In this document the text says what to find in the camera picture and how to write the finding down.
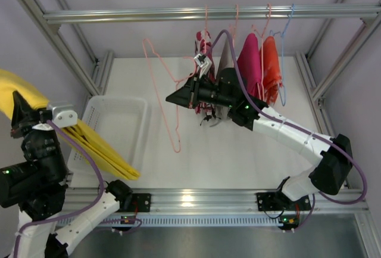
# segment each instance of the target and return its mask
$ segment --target white table surface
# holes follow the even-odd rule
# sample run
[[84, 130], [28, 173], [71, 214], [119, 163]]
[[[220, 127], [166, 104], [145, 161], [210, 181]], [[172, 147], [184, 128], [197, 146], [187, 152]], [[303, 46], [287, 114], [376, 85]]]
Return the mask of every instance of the white table surface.
[[[164, 61], [177, 78], [189, 74], [193, 69], [190, 60], [165, 58]], [[173, 138], [176, 138], [176, 106], [165, 102], [165, 97], [175, 90], [175, 84], [158, 59], [152, 58], [151, 62]], [[300, 125], [317, 130], [295, 60], [286, 57], [284, 62], [287, 104], [282, 107], [278, 98], [274, 107]], [[180, 108], [182, 151], [176, 154], [170, 144], [145, 58], [116, 58], [107, 95], [141, 97], [151, 106], [141, 177], [138, 181], [128, 181], [131, 187], [272, 189], [285, 177], [297, 175], [310, 167], [294, 151], [231, 121], [222, 122], [213, 128], [210, 122], [200, 126], [203, 115], [196, 115], [194, 110], [185, 108]], [[97, 184], [92, 174], [74, 174], [71, 186]]]

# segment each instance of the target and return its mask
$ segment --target cable tie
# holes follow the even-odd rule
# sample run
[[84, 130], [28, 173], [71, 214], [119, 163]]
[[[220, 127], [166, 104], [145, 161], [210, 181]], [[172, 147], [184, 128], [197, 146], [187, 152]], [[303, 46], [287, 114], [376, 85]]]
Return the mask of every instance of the cable tie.
[[311, 132], [311, 133], [309, 134], [309, 136], [307, 137], [307, 139], [304, 141], [304, 144], [305, 144], [305, 145], [307, 145], [307, 144], [310, 142], [310, 140], [311, 140], [311, 138], [314, 136], [314, 134], [315, 134], [315, 132]]
[[286, 117], [284, 117], [284, 118], [282, 119], [281, 124], [279, 125], [279, 128], [278, 128], [277, 139], [279, 139], [280, 129], [283, 127], [283, 125], [286, 123], [286, 121], [288, 121], [288, 119], [287, 119]]
[[18, 231], [17, 231], [14, 235], [15, 235], [16, 237], [21, 236], [21, 237], [24, 237], [24, 238], [32, 238], [31, 235], [29, 235], [29, 234], [25, 234], [25, 233], [23, 233], [23, 232], [18, 232]]

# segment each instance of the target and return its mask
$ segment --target yellow towel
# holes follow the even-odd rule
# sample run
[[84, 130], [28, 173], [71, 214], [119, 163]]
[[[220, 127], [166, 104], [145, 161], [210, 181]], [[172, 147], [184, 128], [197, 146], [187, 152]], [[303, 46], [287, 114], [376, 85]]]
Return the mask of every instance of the yellow towel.
[[[45, 108], [49, 103], [49, 100], [34, 86], [17, 75], [0, 69], [0, 111], [10, 120], [14, 108], [14, 91], [18, 91], [33, 109]], [[77, 125], [64, 128], [63, 131], [88, 152], [101, 170], [123, 179], [136, 180], [140, 177], [137, 170], [128, 165], [109, 144], [81, 120], [78, 120]]]

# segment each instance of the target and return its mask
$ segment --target hanging rod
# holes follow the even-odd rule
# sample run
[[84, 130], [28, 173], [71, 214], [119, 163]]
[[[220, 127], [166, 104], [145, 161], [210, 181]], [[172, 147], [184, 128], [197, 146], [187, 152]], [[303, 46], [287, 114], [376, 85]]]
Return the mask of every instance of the hanging rod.
[[[273, 6], [271, 18], [285, 19], [291, 6]], [[266, 19], [269, 8], [239, 7], [241, 20]], [[293, 18], [376, 18], [381, 6], [376, 4], [296, 5]], [[231, 20], [235, 7], [208, 8], [209, 20]], [[205, 8], [151, 8], [99, 11], [51, 11], [43, 17], [48, 24], [116, 23], [137, 21], [190, 21], [205, 20]]]

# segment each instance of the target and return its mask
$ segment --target white plastic basket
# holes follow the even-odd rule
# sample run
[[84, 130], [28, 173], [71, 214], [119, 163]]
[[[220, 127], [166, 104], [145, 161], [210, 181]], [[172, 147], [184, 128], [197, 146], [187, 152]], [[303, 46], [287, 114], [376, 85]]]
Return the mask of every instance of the white plastic basket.
[[[128, 164], [141, 171], [150, 115], [144, 99], [104, 95], [89, 100], [82, 120]], [[94, 175], [91, 166], [76, 150], [71, 151], [67, 166], [74, 175]], [[102, 175], [113, 178], [109, 173], [102, 172]]]

